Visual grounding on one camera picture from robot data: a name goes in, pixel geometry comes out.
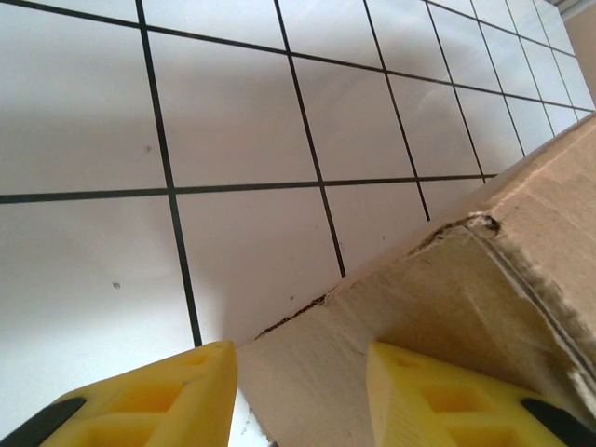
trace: cardboard box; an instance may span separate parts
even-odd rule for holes
[[[239,384],[281,447],[372,446],[379,340],[596,414],[596,117],[238,351]]]

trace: yellow plastic part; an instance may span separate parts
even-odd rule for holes
[[[377,447],[564,447],[521,405],[531,391],[372,343],[367,389]]]
[[[227,446],[236,389],[234,345],[205,345],[62,396],[87,402],[41,445]]]

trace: black grout line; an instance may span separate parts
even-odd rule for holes
[[[347,180],[327,180],[323,181],[324,186],[349,186],[349,185],[367,185],[384,183],[414,183],[420,182],[439,182],[450,180],[469,180],[490,178],[496,174],[471,175],[445,175],[430,177],[392,177],[382,179],[347,179]],[[241,183],[241,184],[222,184],[206,186],[179,186],[173,188],[176,195],[190,194],[211,194],[211,193],[233,193],[247,191],[279,191],[285,189],[297,188],[318,188],[320,182],[287,182],[287,183]],[[149,189],[117,189],[106,191],[73,191],[63,193],[31,193],[31,194],[8,194],[0,195],[0,205],[6,204],[26,204],[43,202],[63,202],[77,200],[97,200],[106,198],[132,198],[147,196],[167,196],[168,188],[149,188]]]
[[[565,93],[567,94],[567,99],[569,100],[569,103],[573,107],[574,102],[571,100],[571,95],[569,94],[569,88],[567,88],[567,83],[565,82],[565,78],[562,75],[561,67],[559,66],[559,61],[557,61],[555,52],[552,49],[552,44],[550,43],[550,38],[549,38],[549,34],[547,33],[547,28],[544,26],[544,22],[542,21],[542,16],[540,15],[540,11],[538,11],[538,7],[536,6],[535,0],[532,0],[532,4],[534,5],[536,15],[538,16],[538,20],[540,21],[540,26],[542,27],[542,31],[544,32],[544,36],[547,38],[547,42],[549,43],[550,53],[552,54],[552,59],[555,61],[555,65],[557,65],[557,71],[559,72],[559,77],[561,78],[562,85],[565,87]],[[576,119],[577,119],[577,113],[575,110],[574,110],[574,115],[576,116]]]
[[[515,31],[518,31],[518,25],[515,22],[515,20],[513,19],[513,14],[511,13],[511,8],[509,7],[509,1],[505,0],[505,6],[507,6],[507,11],[509,12],[509,16],[511,17],[511,20],[513,21],[513,27],[515,28]],[[544,99],[542,98],[542,93],[540,93],[540,88],[538,87],[538,82],[536,81],[536,76],[534,75],[534,70],[532,69],[532,64],[530,63],[530,59],[528,58],[528,53],[525,50],[525,46],[523,45],[523,42],[521,41],[522,38],[520,37],[519,34],[517,34],[518,36],[518,40],[520,41],[520,47],[521,47],[521,52],[523,52],[523,57],[525,58],[525,62],[528,64],[528,68],[530,69],[530,75],[532,76],[532,80],[534,81],[534,86],[536,87],[536,91],[538,92],[538,102],[540,102],[542,104],[542,109],[544,110],[544,115],[547,116],[547,122],[549,123],[549,127],[550,127],[550,133],[552,133],[552,136],[555,136],[555,129],[552,126],[552,123],[550,122],[550,116],[549,116],[549,112],[547,111],[547,106],[545,104]]]
[[[190,319],[190,327],[193,333],[193,341],[195,343],[195,346],[201,346],[201,332],[198,327],[198,316],[196,313],[195,296],[193,294],[193,285],[190,278],[190,268],[188,267],[188,259],[186,257],[186,247],[184,246],[182,222],[178,210],[178,200],[176,199],[176,192],[174,190],[174,178],[171,171],[171,164],[169,162],[168,141],[166,140],[166,130],[164,127],[163,116],[161,114],[159,94],[157,92],[156,72],[154,69],[153,58],[151,55],[151,47],[149,44],[149,33],[147,32],[147,24],[145,22],[144,10],[142,8],[142,0],[135,1],[137,6],[137,14],[139,16],[139,28],[141,31],[142,50],[145,57],[145,64],[147,66],[147,78],[149,80],[149,88],[151,90],[151,100],[153,102],[154,114],[156,116],[156,128],[157,137],[159,139],[159,151],[161,153],[161,161],[164,167],[164,177],[166,179],[166,186],[168,187],[169,209],[171,212],[174,237],[176,239],[176,247],[178,249],[178,258],[180,261],[180,269],[182,272],[184,293],[186,295],[188,317]]]
[[[449,62],[447,61],[447,56],[445,56],[445,51],[443,49],[443,45],[440,42],[439,31],[437,30],[437,25],[435,23],[434,18],[432,17],[432,12],[430,11],[430,4],[428,2],[425,2],[425,5],[427,6],[427,13],[428,13],[428,16],[430,17],[430,23],[432,24],[432,29],[435,31],[435,37],[437,38],[437,43],[439,44],[440,54],[442,55],[443,61],[445,62],[445,67],[447,68],[447,74],[449,75],[449,79],[453,83],[454,77],[452,76],[451,69],[449,68]],[[464,126],[466,126],[466,132],[467,132],[467,137],[469,138],[469,143],[472,146],[472,151],[474,152],[474,157],[476,158],[476,163],[478,164],[478,169],[480,170],[480,173],[483,176],[484,171],[482,170],[481,160],[479,159],[478,153],[476,152],[476,145],[474,144],[474,139],[472,138],[472,134],[469,131],[469,126],[467,125],[467,121],[466,121],[466,115],[464,114],[464,108],[462,107],[462,103],[459,100],[459,94],[457,93],[457,88],[455,87],[455,85],[453,85],[453,89],[454,89],[455,100],[457,101],[457,107],[459,108],[459,113],[461,114],[462,119],[464,120]]]
[[[64,7],[51,7],[49,5],[41,5],[35,2],[28,2],[26,0],[0,0],[0,4],[12,5],[14,7],[26,7],[28,9],[36,9],[38,11],[51,12],[61,16],[76,17],[78,19],[99,21],[101,23],[110,23],[112,25],[127,26],[129,28],[139,28],[139,24],[134,21],[112,19],[111,17],[98,16],[97,14],[90,14],[88,12],[76,11],[74,9],[67,9]]]
[[[534,41],[532,39],[528,39],[522,35],[518,35],[516,33],[511,32],[510,30],[507,30],[505,28],[500,28],[498,26],[492,25],[489,22],[483,21],[483,20],[477,20],[474,18],[471,18],[469,15],[461,13],[459,11],[456,11],[454,9],[450,9],[449,7],[444,7],[443,5],[438,5],[435,4],[432,1],[429,0],[420,0],[420,1],[424,1],[426,3],[429,3],[431,5],[434,5],[436,7],[441,7],[443,9],[446,9],[448,11],[451,11],[455,14],[459,14],[463,17],[466,17],[468,19],[472,19],[478,23],[482,23],[485,24],[487,26],[491,26],[493,28],[496,28],[497,30],[503,31],[505,33],[508,34],[513,34],[516,35],[520,41],[523,40],[527,40],[529,42],[533,42],[535,44],[538,45],[542,45],[544,46],[544,44],[541,44],[540,42]],[[87,19],[87,20],[95,20],[95,21],[99,21],[99,22],[105,22],[105,23],[112,23],[115,25],[122,25],[122,26],[127,26],[130,28],[139,28],[139,24],[132,22],[132,21],[126,21],[126,20],[118,20],[118,19],[111,19],[111,18],[107,18],[104,16],[97,16],[94,14],[88,14],[88,13],[84,13],[84,12],[77,12],[77,11],[73,11],[71,9],[65,9],[65,8],[61,8],[61,7],[49,7],[46,5],[39,5],[37,3],[33,3],[33,2],[28,2],[25,0],[0,0],[0,4],[8,4],[8,5],[13,5],[13,6],[19,6],[19,7],[27,7],[30,9],[39,9],[39,10],[43,10],[46,12],[52,12],[52,13],[57,13],[60,15],[64,15],[64,16],[70,16],[70,17],[77,17],[80,19]],[[527,101],[534,101],[534,102],[544,102],[543,100],[538,100],[536,98],[530,98],[530,97],[524,97],[521,95],[514,95],[514,94],[510,94],[510,93],[503,93],[500,91],[494,91],[494,90],[490,90],[488,88],[478,88],[478,87],[473,87],[473,86],[466,86],[463,84],[455,84],[454,82],[451,81],[445,81],[442,79],[433,79],[430,77],[424,77],[424,76],[420,76],[418,74],[408,74],[408,73],[403,73],[403,72],[396,72],[396,71],[392,71],[392,70],[387,70],[387,68],[382,69],[382,68],[378,68],[378,67],[372,67],[372,66],[368,66],[368,65],[362,65],[359,63],[354,63],[354,62],[349,62],[349,61],[338,61],[338,60],[334,60],[334,59],[329,59],[329,58],[325,58],[325,57],[320,57],[320,56],[315,56],[315,55],[309,55],[309,54],[304,54],[304,53],[298,53],[298,52],[292,52],[292,51],[288,51],[286,49],[281,49],[281,48],[274,48],[274,47],[263,47],[260,45],[254,45],[254,44],[249,44],[249,43],[245,43],[245,42],[239,42],[236,40],[230,40],[230,39],[223,39],[221,37],[213,37],[213,36],[209,36],[209,35],[204,35],[204,34],[196,34],[196,33],[190,33],[187,31],[180,31],[180,30],[173,30],[170,28],[164,28],[164,27],[160,27],[160,26],[154,26],[154,25],[145,25],[146,29],[148,31],[151,31],[153,33],[160,33],[160,34],[168,34],[168,35],[174,35],[177,37],[181,37],[181,38],[189,38],[189,39],[194,39],[194,40],[199,40],[199,41],[205,41],[205,42],[210,42],[213,44],[220,44],[220,45],[228,45],[231,47],[242,47],[245,49],[253,49],[253,50],[257,50],[257,51],[263,51],[263,52],[268,52],[268,53],[275,53],[275,54],[279,54],[279,55],[291,55],[293,58],[300,58],[300,59],[306,59],[306,60],[311,60],[311,61],[320,61],[320,62],[327,62],[327,63],[332,63],[335,65],[342,65],[345,67],[352,67],[352,68],[357,68],[360,70],[367,70],[367,71],[371,71],[371,72],[377,72],[377,73],[388,73],[389,75],[395,75],[395,76],[400,76],[400,77],[406,77],[406,78],[410,78],[410,79],[417,79],[420,81],[426,81],[426,82],[431,82],[434,84],[441,84],[441,85],[445,85],[445,86],[456,86],[458,88],[468,88],[471,90],[476,90],[476,91],[482,91],[485,93],[490,93],[490,94],[496,94],[496,95],[502,95],[505,97],[510,97],[510,98],[518,98],[521,100],[527,100]],[[559,51],[562,54],[566,54],[567,56],[570,56],[572,58],[575,58],[576,56],[573,54],[569,54],[569,53],[565,53],[564,51],[560,51],[557,48],[552,48],[554,51]],[[546,104],[552,104],[552,105],[557,105],[559,107],[567,107],[567,108],[573,108],[573,109],[577,109],[577,110],[582,110],[584,112],[593,112],[593,110],[588,109],[588,108],[583,108],[583,107],[576,107],[573,105],[569,105],[569,104],[561,104],[558,102],[545,102]]]
[[[474,10],[474,14],[476,14],[476,8],[474,7],[474,3],[472,4],[472,9]],[[486,52],[488,54],[488,59],[491,61],[491,65],[493,66],[494,75],[496,76],[496,82],[499,84],[499,88],[501,89],[501,93],[505,95],[505,91],[503,90],[503,84],[501,83],[501,78],[499,73],[496,70],[496,65],[494,64],[493,55],[491,54],[491,50],[489,49],[488,42],[486,41],[486,37],[484,36],[484,30],[482,29],[482,25],[478,23],[478,29],[481,31],[482,41],[484,42],[484,47],[486,48]],[[520,145],[521,154],[525,156],[525,151],[523,150],[522,139],[520,138],[520,133],[518,132],[518,128],[515,125],[515,120],[513,119],[513,114],[511,113],[511,109],[509,108],[509,103],[503,98],[503,102],[505,103],[505,107],[507,108],[507,113],[509,115],[509,120],[511,121],[511,125],[513,126],[513,131],[515,132],[515,137],[518,140],[518,144]]]
[[[320,170],[320,165],[318,163],[318,156],[317,150],[315,148],[315,142],[313,140],[312,133],[310,131],[310,125],[308,124],[308,117],[306,116],[306,108],[305,102],[302,97],[302,92],[300,90],[300,84],[298,83],[298,75],[296,74],[296,67],[294,66],[294,61],[291,56],[290,50],[290,41],[288,40],[288,35],[286,33],[286,26],[283,22],[283,16],[281,14],[281,7],[279,6],[279,1],[274,0],[274,4],[276,7],[276,12],[278,14],[278,21],[279,21],[279,30],[281,31],[281,37],[283,38],[283,44],[286,48],[288,53],[288,64],[290,65],[291,71],[291,79],[294,83],[294,88],[296,90],[296,99],[298,100],[298,106],[300,107],[300,114],[302,115],[302,120],[305,125],[305,132],[306,138],[308,139],[308,147],[310,148],[310,155],[313,159],[313,165],[315,167],[315,172],[317,173],[317,180],[318,180],[318,189],[320,191],[320,196],[323,202],[323,207],[325,209],[325,214],[327,216],[327,222],[329,223],[329,231],[331,233],[333,247],[335,248],[335,256],[337,257],[337,264],[339,266],[339,271],[342,277],[345,276],[345,266],[344,266],[344,258],[342,256],[342,251],[339,245],[339,239],[337,237],[337,232],[335,230],[335,224],[333,223],[332,217],[332,210],[329,206],[329,199],[327,198],[327,192],[325,191],[325,184],[323,183],[323,175]]]
[[[398,107],[398,103],[395,99],[395,94],[393,93],[393,88],[391,87],[391,81],[389,80],[389,74],[387,73],[387,68],[385,65],[385,59],[383,58],[383,52],[381,51],[381,45],[379,44],[379,39],[377,38],[376,31],[374,30],[373,24],[373,17],[371,16],[371,11],[369,10],[369,5],[366,0],[362,0],[364,4],[364,9],[366,10],[366,17],[368,18],[369,24],[371,25],[371,32],[372,32],[372,39],[374,40],[374,44],[376,46],[377,53],[379,55],[379,60],[381,61],[381,66],[383,67],[383,72],[385,74],[385,81],[387,84],[387,89],[389,90],[389,96],[391,98],[391,103],[393,104],[393,110],[395,111],[396,118],[398,119],[398,124],[400,125],[401,131],[401,138],[403,139],[403,143],[406,148],[406,152],[408,153],[408,158],[410,159],[410,166],[412,168],[412,173],[414,179],[416,181],[416,187],[418,188],[418,195],[420,196],[420,201],[422,202],[422,208],[425,212],[425,217],[427,221],[430,221],[430,213],[428,212],[427,201],[425,200],[425,195],[422,191],[422,185],[418,179],[418,172],[416,171],[416,165],[413,161],[412,155],[412,148],[410,147],[410,143],[408,142],[408,137],[406,135],[406,128],[403,125],[403,121],[401,120],[400,109]]]

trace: brown cardboard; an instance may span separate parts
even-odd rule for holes
[[[281,447],[372,446],[365,358],[379,340],[593,424],[595,333],[596,117],[242,346],[239,384]]]

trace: tile floor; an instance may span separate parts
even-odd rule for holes
[[[249,341],[594,109],[543,0],[0,0],[0,47],[0,437]]]

